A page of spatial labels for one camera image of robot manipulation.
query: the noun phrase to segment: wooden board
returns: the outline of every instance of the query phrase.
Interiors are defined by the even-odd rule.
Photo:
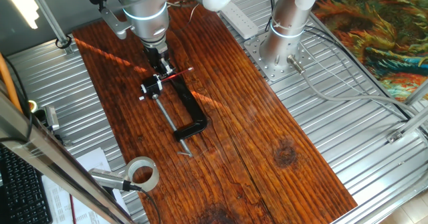
[[[80,53],[126,162],[155,161],[150,193],[163,223],[330,223],[356,203],[215,13],[169,9],[171,61],[209,119],[181,151],[153,100],[139,101],[154,74],[143,46],[104,22],[74,31]],[[172,86],[161,102],[177,126],[191,122]],[[151,223],[156,212],[144,195]]]

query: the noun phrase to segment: colorful painting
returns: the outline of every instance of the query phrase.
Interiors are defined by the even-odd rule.
[[[396,99],[428,78],[428,0],[318,0],[313,12]]]

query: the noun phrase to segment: red wire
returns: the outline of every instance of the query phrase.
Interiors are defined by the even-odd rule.
[[[76,214],[74,213],[73,196],[70,194],[70,204],[72,206],[73,224],[76,224]]]

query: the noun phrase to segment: power strip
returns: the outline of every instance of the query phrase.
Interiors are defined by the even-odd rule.
[[[253,21],[233,3],[228,3],[220,10],[220,14],[244,39],[256,36],[259,32]]]

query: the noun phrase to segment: paper document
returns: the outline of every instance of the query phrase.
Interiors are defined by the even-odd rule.
[[[88,171],[97,168],[105,171],[111,171],[107,158],[101,148],[97,148],[79,158],[78,162]],[[70,224],[73,223],[72,206],[70,204],[70,194],[55,184],[46,176],[42,176],[43,186],[46,192],[49,209],[52,213],[52,224]],[[114,198],[118,204],[128,212],[120,191],[113,190]],[[108,223],[93,210],[73,197],[74,213],[77,224],[105,224]]]

